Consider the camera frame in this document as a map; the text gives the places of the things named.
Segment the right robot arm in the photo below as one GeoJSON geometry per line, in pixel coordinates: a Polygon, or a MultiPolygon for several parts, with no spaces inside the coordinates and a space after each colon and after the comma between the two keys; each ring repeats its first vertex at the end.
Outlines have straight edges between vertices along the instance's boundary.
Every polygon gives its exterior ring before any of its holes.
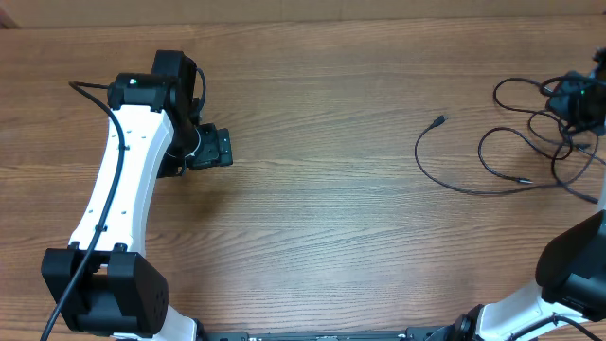
{"type": "MultiPolygon", "coordinates": [[[[605,51],[593,57],[587,76],[569,72],[539,85],[546,109],[559,120],[561,144],[572,148],[573,135],[605,134],[605,51]]],[[[535,278],[510,296],[478,305],[432,340],[537,340],[572,326],[591,340],[587,322],[605,317],[605,200],[597,211],[553,239],[537,263],[535,278]]]]}

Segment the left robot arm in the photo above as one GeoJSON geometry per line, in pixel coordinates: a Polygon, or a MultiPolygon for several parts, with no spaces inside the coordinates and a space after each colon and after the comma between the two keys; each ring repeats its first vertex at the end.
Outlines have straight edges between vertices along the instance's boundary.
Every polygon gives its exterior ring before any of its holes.
{"type": "Polygon", "coordinates": [[[157,51],[149,73],[121,73],[105,90],[108,136],[89,203],[67,246],[42,261],[56,303],[43,337],[62,320],[117,340],[203,340],[147,261],[146,227],[159,179],[232,164],[229,132],[202,122],[205,74],[181,51],[157,51]]]}

